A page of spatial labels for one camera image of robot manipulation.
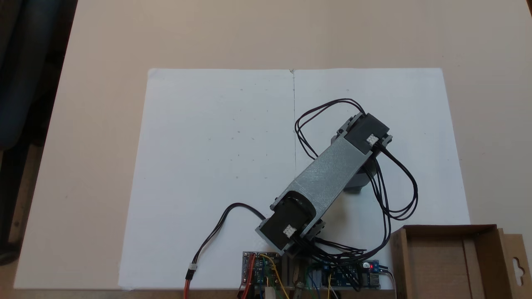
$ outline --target table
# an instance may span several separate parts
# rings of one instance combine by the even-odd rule
[[[525,0],[80,0],[17,288],[116,289],[150,68],[441,67],[472,223],[532,250]]]

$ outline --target orange wire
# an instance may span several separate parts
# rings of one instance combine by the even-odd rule
[[[183,299],[188,299],[188,289],[190,287],[190,280],[185,280],[185,289],[183,290]]]
[[[244,289],[244,293],[242,294],[242,299],[246,299],[247,292],[250,291],[250,285],[251,285],[251,278],[253,276],[253,266],[255,265],[255,254],[253,254],[253,257],[250,259],[250,269],[248,270],[247,274],[247,282],[246,282],[246,288]]]

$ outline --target white paper sheet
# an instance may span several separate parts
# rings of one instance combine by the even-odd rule
[[[389,150],[416,177],[420,203],[403,224],[464,224],[469,213],[440,69],[168,70],[149,72],[120,265],[123,288],[183,288],[189,262],[233,202],[267,217],[273,199],[311,160],[295,118],[351,97],[390,127]],[[305,128],[321,152],[354,109],[337,105]],[[385,156],[392,207],[411,199],[407,177]],[[372,249],[383,236],[371,192],[343,195],[322,237]],[[191,288],[238,288],[242,251],[268,251],[259,220],[235,209],[206,248]],[[391,265],[388,248],[375,258]],[[382,280],[383,288],[391,284]]]

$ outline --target yellow wire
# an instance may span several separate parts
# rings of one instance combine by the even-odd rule
[[[329,286],[327,287],[327,299],[330,299],[330,296],[331,296],[331,276],[333,276],[332,271],[331,271],[331,274],[329,274]]]
[[[275,262],[273,261],[273,259],[271,257],[265,255],[265,254],[259,254],[259,256],[262,256],[263,258],[267,258],[268,260],[270,260],[270,262],[272,264],[272,268],[275,271],[275,275],[277,275],[277,279],[279,279],[279,284],[281,285],[281,289],[282,289],[283,293],[285,293],[286,299],[289,299],[290,296],[288,296],[288,293],[286,292],[285,287],[282,285],[281,275],[279,275],[279,272],[277,272],[277,267],[275,267]]]

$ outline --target circuit board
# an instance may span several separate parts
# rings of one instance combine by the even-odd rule
[[[264,254],[270,257],[274,262],[281,275],[282,269],[282,258],[277,252],[250,252],[245,251],[242,253],[242,283],[247,282],[248,270],[250,268],[250,261],[255,255],[255,260],[253,262],[253,274],[251,277],[252,284],[259,285],[263,284],[265,286],[271,286],[279,283],[273,269],[271,261],[267,258],[261,257],[260,255]]]
[[[360,287],[380,289],[378,260],[367,260],[356,265],[349,265],[347,269],[359,280]],[[340,268],[331,268],[328,265],[324,265],[321,270],[321,285],[329,285],[329,276],[331,277],[331,287],[351,287],[351,283]]]

